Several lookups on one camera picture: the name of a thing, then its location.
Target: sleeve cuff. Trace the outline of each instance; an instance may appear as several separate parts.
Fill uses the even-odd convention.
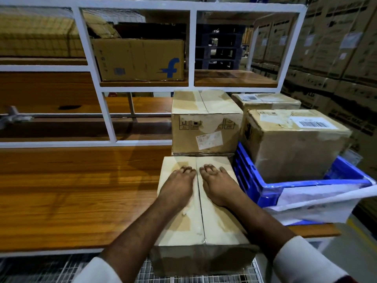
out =
[[[301,236],[285,243],[274,259],[273,269],[285,283],[333,283],[347,275]]]
[[[73,283],[122,283],[114,269],[102,258],[94,257]]]

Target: person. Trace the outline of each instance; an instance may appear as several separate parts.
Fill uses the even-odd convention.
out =
[[[283,226],[243,193],[227,171],[200,168],[214,204],[231,210],[259,245],[283,283],[355,282],[305,239]],[[74,283],[134,282],[160,233],[189,202],[196,171],[183,166],[169,176],[154,203],[75,278]]]

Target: metal shelf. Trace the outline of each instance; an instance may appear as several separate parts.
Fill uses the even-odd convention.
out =
[[[70,283],[98,254],[67,254],[4,258],[0,261],[0,283]],[[136,283],[263,283],[255,259],[233,275],[156,277],[145,260]]]
[[[0,71],[13,72],[84,72],[89,71],[92,76],[93,84],[98,97],[98,102],[101,107],[102,115],[106,124],[107,132],[110,141],[94,142],[14,142],[14,143],[0,143],[0,148],[19,148],[19,147],[83,147],[83,146],[136,146],[149,145],[147,140],[140,141],[117,141],[114,128],[112,126],[109,110],[104,98],[106,92],[165,92],[174,91],[178,89],[192,90],[192,89],[221,89],[227,92],[254,92],[254,93],[280,93],[283,81],[288,70],[288,66],[294,51],[296,41],[304,21],[307,7],[302,4],[276,4],[276,3],[223,3],[223,2],[191,2],[191,1],[156,1],[156,0],[0,0],[1,7],[29,7],[29,8],[60,8],[69,9],[73,13],[73,18],[76,22],[82,47],[85,52],[87,66],[56,66],[56,65],[0,65]],[[164,87],[160,84],[150,87],[129,86],[129,87],[102,87],[101,78],[98,72],[96,60],[92,50],[90,38],[87,31],[87,26],[82,15],[83,9],[105,9],[125,11],[130,14],[132,11],[153,12],[154,16],[162,16],[168,14],[169,16],[177,16],[174,14],[177,11],[186,12],[187,18],[187,46],[186,46],[186,66],[188,67],[188,86],[182,87]],[[287,46],[284,52],[282,65],[277,75],[277,85],[266,85],[261,82],[261,85],[243,85],[243,87],[234,87],[232,85],[214,85],[209,87],[205,85],[195,84],[195,47],[196,47],[196,24],[197,23],[247,23],[254,26],[254,34],[250,45],[248,63],[246,70],[250,71],[252,56],[255,48],[256,37],[258,34],[258,27],[271,22],[273,18],[298,17],[294,22],[290,37],[287,41]],[[130,101],[130,110],[133,111],[133,104]],[[171,145],[171,141],[159,142],[160,145]]]

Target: maroon fabric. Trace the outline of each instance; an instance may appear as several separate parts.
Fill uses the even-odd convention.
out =
[[[357,281],[355,279],[353,279],[351,276],[347,275],[347,276],[340,278],[335,283],[357,283]]]

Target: concrete floor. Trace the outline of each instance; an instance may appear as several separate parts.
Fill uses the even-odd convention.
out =
[[[358,283],[377,280],[377,241],[354,216],[346,224],[337,223],[342,235],[335,238],[323,254],[344,269]]]

